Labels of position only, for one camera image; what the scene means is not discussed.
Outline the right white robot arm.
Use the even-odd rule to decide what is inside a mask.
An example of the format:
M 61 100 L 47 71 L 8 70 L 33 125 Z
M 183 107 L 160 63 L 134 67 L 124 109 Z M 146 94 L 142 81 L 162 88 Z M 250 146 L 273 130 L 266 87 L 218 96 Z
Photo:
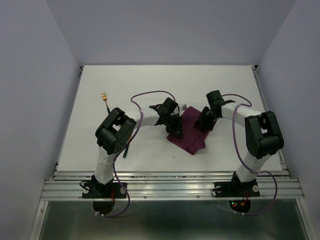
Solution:
M 276 117 L 272 111 L 254 111 L 252 103 L 237 103 L 225 100 L 219 90 L 206 95 L 206 106 L 194 127 L 201 132 L 212 130 L 219 119 L 232 121 L 244 127 L 247 154 L 240 158 L 240 167 L 233 173 L 230 181 L 214 182 L 212 195 L 217 198 L 251 197 L 260 195 L 257 176 L 266 161 L 284 147 L 284 139 Z

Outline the purple cloth napkin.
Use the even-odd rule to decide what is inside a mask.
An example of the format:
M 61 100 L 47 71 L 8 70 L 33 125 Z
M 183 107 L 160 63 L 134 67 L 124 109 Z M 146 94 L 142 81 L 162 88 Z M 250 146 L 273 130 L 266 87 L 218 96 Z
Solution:
M 172 144 L 178 146 L 187 153 L 194 155 L 198 150 L 206 147 L 205 140 L 211 130 L 200 131 L 195 128 L 195 123 L 201 112 L 190 106 L 182 114 L 182 138 L 169 134 L 166 138 Z

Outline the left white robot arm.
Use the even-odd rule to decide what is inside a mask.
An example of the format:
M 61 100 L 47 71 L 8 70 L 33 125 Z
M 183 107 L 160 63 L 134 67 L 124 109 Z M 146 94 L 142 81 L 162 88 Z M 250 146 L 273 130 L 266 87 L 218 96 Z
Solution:
M 89 193 L 100 198 L 111 198 L 115 192 L 114 162 L 133 137 L 134 131 L 145 126 L 164 125 L 168 134 L 182 138 L 182 113 L 185 104 L 167 98 L 162 104 L 151 105 L 138 111 L 114 108 L 95 132 L 98 145 L 96 169 L 86 185 Z

